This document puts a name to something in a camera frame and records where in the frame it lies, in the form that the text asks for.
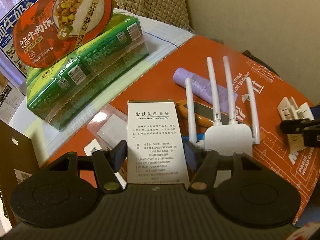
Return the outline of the clear plastic soap case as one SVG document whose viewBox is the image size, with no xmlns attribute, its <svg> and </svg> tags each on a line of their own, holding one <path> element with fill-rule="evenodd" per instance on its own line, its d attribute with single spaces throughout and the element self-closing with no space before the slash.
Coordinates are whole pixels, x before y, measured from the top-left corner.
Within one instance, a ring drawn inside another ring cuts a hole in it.
<svg viewBox="0 0 320 240">
<path fill-rule="evenodd" d="M 88 122 L 87 129 L 104 147 L 112 150 L 120 141 L 127 140 L 127 115 L 106 104 Z"/>
</svg>

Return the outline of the green drink carton pack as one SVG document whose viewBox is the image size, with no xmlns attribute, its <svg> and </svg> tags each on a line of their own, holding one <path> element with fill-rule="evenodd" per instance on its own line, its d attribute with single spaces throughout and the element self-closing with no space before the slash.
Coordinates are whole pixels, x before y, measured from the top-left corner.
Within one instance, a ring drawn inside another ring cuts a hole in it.
<svg viewBox="0 0 320 240">
<path fill-rule="evenodd" d="M 28 68 L 27 109 L 60 130 L 148 54 L 139 18 L 114 14 L 101 35 L 53 66 Z"/>
</svg>

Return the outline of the orange utility knife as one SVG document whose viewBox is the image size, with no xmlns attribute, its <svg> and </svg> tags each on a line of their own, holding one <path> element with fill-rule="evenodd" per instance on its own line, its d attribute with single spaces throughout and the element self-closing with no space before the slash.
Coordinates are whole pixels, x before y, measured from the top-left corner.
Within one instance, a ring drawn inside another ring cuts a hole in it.
<svg viewBox="0 0 320 240">
<path fill-rule="evenodd" d="M 175 103 L 178 114 L 188 119 L 187 100 L 183 99 Z M 210 127 L 213 125 L 213 109 L 200 102 L 194 101 L 194 114 L 197 126 Z"/>
</svg>

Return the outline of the blue hand cream tube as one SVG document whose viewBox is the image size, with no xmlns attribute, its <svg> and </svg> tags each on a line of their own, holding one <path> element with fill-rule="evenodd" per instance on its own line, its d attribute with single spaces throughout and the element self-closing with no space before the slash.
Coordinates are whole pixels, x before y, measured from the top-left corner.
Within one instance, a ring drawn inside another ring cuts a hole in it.
<svg viewBox="0 0 320 240">
<path fill-rule="evenodd" d="M 199 142 L 199 141 L 201 141 L 203 139 L 204 139 L 204 133 L 197 134 L 197 142 Z M 182 140 L 183 141 L 189 141 L 189 136 L 188 135 L 182 136 Z"/>
</svg>

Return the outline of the white plastic clip bracket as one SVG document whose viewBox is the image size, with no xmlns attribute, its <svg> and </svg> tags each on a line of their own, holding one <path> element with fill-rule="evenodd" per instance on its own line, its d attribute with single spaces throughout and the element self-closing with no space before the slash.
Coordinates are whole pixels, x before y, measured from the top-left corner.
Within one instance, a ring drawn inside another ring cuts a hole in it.
<svg viewBox="0 0 320 240">
<path fill-rule="evenodd" d="M 311 112 L 310 106 L 307 102 L 298 106 L 293 97 L 289 99 L 284 97 L 279 103 L 277 110 L 280 114 L 280 117 L 283 121 L 291 120 L 300 120 L 300 119 L 309 119 L 314 120 L 313 114 Z M 303 137 L 301 134 L 298 134 L 296 129 L 293 132 L 287 135 L 289 141 L 290 153 L 297 153 L 298 151 L 304 150 Z"/>
</svg>

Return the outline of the brown open storage box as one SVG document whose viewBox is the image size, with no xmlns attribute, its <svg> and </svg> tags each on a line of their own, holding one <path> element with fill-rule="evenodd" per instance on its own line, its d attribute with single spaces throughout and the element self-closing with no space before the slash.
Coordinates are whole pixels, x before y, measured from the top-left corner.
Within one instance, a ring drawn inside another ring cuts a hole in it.
<svg viewBox="0 0 320 240">
<path fill-rule="evenodd" d="M 31 140 L 1 121 L 1 193 L 12 227 L 17 221 L 10 208 L 10 195 L 23 180 L 22 173 L 34 174 L 39 169 Z"/>
</svg>

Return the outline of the blue milk carton box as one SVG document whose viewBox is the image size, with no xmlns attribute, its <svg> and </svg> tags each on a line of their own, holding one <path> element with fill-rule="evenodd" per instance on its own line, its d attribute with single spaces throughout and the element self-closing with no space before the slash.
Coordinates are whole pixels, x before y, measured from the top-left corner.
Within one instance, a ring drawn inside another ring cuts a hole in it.
<svg viewBox="0 0 320 240">
<path fill-rule="evenodd" d="M 16 53 L 18 28 L 21 27 L 21 17 L 38 0 L 20 0 L 11 10 L 1 18 L 1 53 L 24 77 L 27 66 Z"/>
</svg>

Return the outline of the purple cream tube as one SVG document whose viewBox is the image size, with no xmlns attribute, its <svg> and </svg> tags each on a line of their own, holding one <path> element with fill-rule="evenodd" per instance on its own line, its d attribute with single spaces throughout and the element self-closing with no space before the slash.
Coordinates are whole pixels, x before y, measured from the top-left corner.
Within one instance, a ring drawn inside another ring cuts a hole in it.
<svg viewBox="0 0 320 240">
<path fill-rule="evenodd" d="M 184 68 L 177 68 L 172 79 L 176 84 L 185 87 L 185 79 L 187 78 L 191 79 L 193 94 L 212 105 L 212 93 L 210 81 L 208 79 L 205 79 L 204 77 L 192 73 Z M 220 111 L 228 113 L 227 88 L 217 85 L 217 92 L 220 102 Z"/>
</svg>

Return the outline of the red beef rice meal box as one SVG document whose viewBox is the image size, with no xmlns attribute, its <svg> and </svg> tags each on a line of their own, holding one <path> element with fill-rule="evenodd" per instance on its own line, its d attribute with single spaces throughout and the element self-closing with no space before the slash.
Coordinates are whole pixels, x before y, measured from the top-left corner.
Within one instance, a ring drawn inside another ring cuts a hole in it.
<svg viewBox="0 0 320 240">
<path fill-rule="evenodd" d="M 112 0 L 38 0 L 21 17 L 16 53 L 29 67 L 50 67 L 102 33 L 112 12 Z"/>
</svg>

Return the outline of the white deodorant product box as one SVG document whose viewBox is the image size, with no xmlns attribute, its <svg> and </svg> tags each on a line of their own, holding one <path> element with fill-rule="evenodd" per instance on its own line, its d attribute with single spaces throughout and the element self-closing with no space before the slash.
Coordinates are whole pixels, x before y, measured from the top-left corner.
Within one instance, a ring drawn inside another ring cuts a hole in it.
<svg viewBox="0 0 320 240">
<path fill-rule="evenodd" d="M 189 187 L 183 142 L 173 101 L 129 101 L 127 182 Z"/>
</svg>

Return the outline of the white beige product box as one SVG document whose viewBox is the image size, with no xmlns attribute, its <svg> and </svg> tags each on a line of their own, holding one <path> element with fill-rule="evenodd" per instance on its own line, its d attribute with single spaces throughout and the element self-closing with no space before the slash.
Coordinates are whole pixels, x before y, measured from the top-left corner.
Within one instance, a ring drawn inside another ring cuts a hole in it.
<svg viewBox="0 0 320 240">
<path fill-rule="evenodd" d="M 8 124 L 25 96 L 2 73 L 0 93 L 0 118 L 1 121 Z"/>
</svg>

